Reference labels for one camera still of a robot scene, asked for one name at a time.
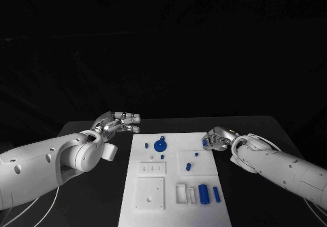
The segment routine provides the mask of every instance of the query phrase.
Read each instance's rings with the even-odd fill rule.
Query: robotic hand
[[[139,114],[107,112],[91,130],[18,147],[0,154],[0,210],[31,202],[88,172],[101,158],[113,161],[116,132],[140,132]]]
[[[203,148],[226,150],[231,161],[251,173],[260,173],[278,186],[327,209],[327,170],[313,163],[273,150],[264,138],[254,134],[241,136],[234,130],[215,127],[202,138]]]

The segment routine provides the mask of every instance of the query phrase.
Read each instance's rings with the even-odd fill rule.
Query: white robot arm
[[[31,202],[92,170],[101,158],[113,161],[117,146],[105,143],[117,131],[140,132],[130,123],[140,115],[107,112],[91,130],[18,147],[0,154],[0,210]]]
[[[241,136],[215,127],[202,138],[203,148],[232,146],[231,161],[251,173],[260,173],[278,186],[327,209],[327,170],[293,155],[273,150],[254,134]]]

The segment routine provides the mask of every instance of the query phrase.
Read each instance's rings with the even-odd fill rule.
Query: table
[[[58,136],[91,128],[94,121],[69,122]],[[215,126],[239,134],[254,133],[273,141],[281,150],[303,158],[277,120],[271,116],[146,119],[140,133],[208,132]],[[113,162],[98,165],[59,188],[58,200],[39,227],[118,226],[133,133],[117,133],[110,140],[118,146]],[[258,174],[231,161],[231,149],[215,152],[215,162],[234,227],[324,226],[300,196],[290,193]],[[33,227],[51,207],[56,190],[44,195],[9,227]],[[12,218],[23,207],[13,209]]]

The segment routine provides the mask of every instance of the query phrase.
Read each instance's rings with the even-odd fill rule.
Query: blue object
[[[162,136],[160,140],[156,141],[156,143],[154,143],[154,150],[157,152],[163,152],[166,150],[166,148],[167,148],[167,144],[166,144],[166,141],[165,141],[165,137]]]
[[[201,202],[202,202],[202,204],[203,205],[211,204],[208,187],[206,187],[205,184],[199,185],[199,194],[201,194]]]
[[[213,187],[213,192],[215,192],[216,202],[221,202],[221,197],[219,197],[219,194],[218,194],[218,188],[216,187]]]
[[[190,170],[190,163],[188,163],[188,165],[186,165],[186,170],[188,171]]]

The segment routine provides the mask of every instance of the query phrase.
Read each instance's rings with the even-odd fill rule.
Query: black backdrop
[[[52,138],[110,110],[271,115],[326,167],[324,1],[18,0],[2,10],[2,141]]]

